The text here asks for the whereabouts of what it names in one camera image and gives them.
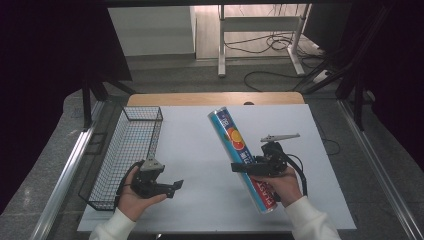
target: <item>hand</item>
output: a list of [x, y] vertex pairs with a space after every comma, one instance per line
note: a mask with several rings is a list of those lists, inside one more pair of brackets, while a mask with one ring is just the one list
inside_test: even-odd
[[250, 176], [256, 181], [266, 182], [270, 185], [272, 192], [277, 192], [281, 198], [281, 203], [284, 207], [299, 200], [303, 195], [299, 189], [296, 172], [293, 168], [287, 167], [283, 175], [280, 177], [259, 177]]
[[133, 222], [136, 222], [141, 214], [153, 204], [166, 199], [166, 194], [157, 195], [148, 199], [138, 196], [130, 187], [134, 174], [138, 171], [138, 166], [134, 167], [125, 179], [125, 185], [119, 198], [118, 208]]

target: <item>cylindrical canister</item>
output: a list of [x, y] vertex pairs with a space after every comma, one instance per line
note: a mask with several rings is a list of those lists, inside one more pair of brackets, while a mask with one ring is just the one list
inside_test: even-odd
[[[211, 112], [208, 117], [232, 162], [246, 164], [254, 162], [252, 154], [226, 107]], [[246, 173], [239, 174], [259, 212], [269, 213], [277, 207], [266, 183], [255, 181]]]

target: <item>floor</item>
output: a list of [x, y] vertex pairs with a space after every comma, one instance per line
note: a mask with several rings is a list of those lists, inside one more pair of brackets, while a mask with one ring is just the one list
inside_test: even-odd
[[[226, 14], [231, 15], [273, 15], [280, 5], [232, 6], [226, 7]], [[133, 82], [128, 86], [139, 92], [213, 92], [213, 91], [255, 91], [248, 87], [244, 80], [252, 71], [267, 71], [294, 75], [294, 70], [287, 59], [285, 51], [268, 50], [261, 54], [248, 54], [241, 51], [227, 51], [230, 61], [227, 62], [226, 78], [217, 76], [217, 44], [212, 34], [217, 31], [217, 7], [199, 7], [197, 10], [198, 26], [208, 23], [207, 27], [198, 27], [196, 59], [155, 59], [129, 58], [128, 65]], [[287, 6], [286, 14], [295, 14], [296, 6]], [[214, 43], [202, 44], [202, 29], [205, 41]], [[255, 33], [240, 36], [226, 35], [226, 42], [241, 41], [267, 33]], [[266, 48], [265, 41], [251, 42], [240, 48], [260, 51]], [[311, 54], [321, 54], [313, 43], [302, 38], [302, 49]], [[320, 59], [311, 61], [316, 66]], [[307, 71], [313, 68], [304, 66]], [[286, 91], [298, 82], [297, 79], [272, 75], [252, 75], [249, 83], [263, 91]], [[330, 162], [336, 172], [339, 184], [345, 195], [347, 204], [354, 217], [358, 229], [341, 232], [342, 239], [412, 239], [405, 234], [393, 207], [382, 190], [381, 183], [370, 168], [370, 163], [357, 139], [352, 134], [346, 119], [343, 117], [334, 97], [338, 82], [328, 85], [318, 92], [305, 95], [305, 102], [316, 117], [317, 127], [325, 139], [336, 141], [323, 142], [329, 153]], [[106, 85], [112, 96], [126, 96], [125, 93], [110, 85]], [[64, 103], [64, 113], [58, 126], [46, 145], [39, 160], [27, 179], [16, 193], [6, 211], [0, 217], [0, 235], [4, 239], [28, 239], [39, 220], [44, 206], [60, 177], [60, 173], [70, 156], [75, 142], [82, 130], [82, 95], [75, 92]], [[407, 152], [396, 139], [379, 123], [372, 113], [370, 105], [364, 106], [364, 127], [382, 164], [390, 175], [397, 190], [407, 203], [408, 208], [419, 226], [424, 226], [424, 174], [416, 166]], [[76, 176], [84, 174], [79, 169]], [[81, 209], [85, 203], [78, 196], [81, 180], [74, 181], [60, 209], [48, 239], [82, 239], [87, 233], [76, 233]], [[149, 239], [149, 236], [131, 235], [130, 239]]]

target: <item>desk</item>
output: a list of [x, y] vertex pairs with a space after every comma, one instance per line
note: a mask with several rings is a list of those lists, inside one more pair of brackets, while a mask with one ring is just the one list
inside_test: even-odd
[[[310, 201], [334, 219], [337, 229], [356, 229], [309, 106], [302, 104], [298, 93], [149, 95], [134, 95], [128, 105], [161, 106], [164, 121], [156, 158], [167, 170], [158, 182], [185, 182], [172, 200], [149, 208], [134, 232], [240, 234], [292, 230], [281, 206], [271, 213], [259, 214], [237, 174], [230, 171], [226, 151], [207, 118], [208, 113], [222, 105], [227, 106], [254, 155], [261, 154], [259, 139], [267, 134], [299, 133], [300, 138], [281, 144], [285, 152], [302, 159]], [[255, 106], [237, 106], [244, 102]], [[91, 232], [111, 215], [110, 211], [86, 207], [78, 231]]]

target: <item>metal frame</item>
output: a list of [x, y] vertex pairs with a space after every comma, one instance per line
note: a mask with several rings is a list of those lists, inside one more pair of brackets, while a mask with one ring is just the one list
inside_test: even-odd
[[[303, 3], [351, 3], [356, 0], [284, 0], [284, 4]], [[104, 0], [92, 1], [93, 5], [105, 6], [108, 8], [119, 7], [160, 7], [160, 6], [196, 6], [196, 5], [240, 5], [240, 4], [281, 4], [281, 0]], [[75, 0], [72, 3], [90, 4], [90, 1]]]
[[293, 66], [298, 76], [305, 75], [302, 64], [297, 55], [297, 46], [300, 35], [305, 25], [306, 15], [310, 4], [306, 4], [305, 10], [300, 17], [227, 17], [225, 18], [225, 5], [220, 5], [219, 15], [219, 54], [218, 54], [218, 76], [225, 77], [225, 40], [226, 32], [267, 32], [267, 31], [293, 31], [295, 32], [293, 44], [287, 48]]
[[87, 147], [93, 131], [97, 125], [99, 114], [103, 108], [103, 102], [97, 102], [92, 111], [92, 124], [90, 128], [82, 132], [71, 152], [71, 155], [63, 168], [62, 174], [47, 201], [46, 207], [44, 208], [34, 231], [31, 234], [30, 239], [46, 239], [51, 227], [53, 226], [54, 220], [59, 212], [59, 209], [66, 197], [69, 186], [71, 185], [72, 179], [75, 172], [78, 169], [78, 165], [83, 157], [85, 148]]
[[359, 129], [355, 120], [352, 118], [353, 113], [349, 103], [347, 100], [339, 100], [338, 104], [409, 239], [424, 239], [414, 216], [409, 210], [405, 200], [396, 189], [384, 166], [381, 164], [381, 161], [375, 153], [367, 135], [364, 131]]

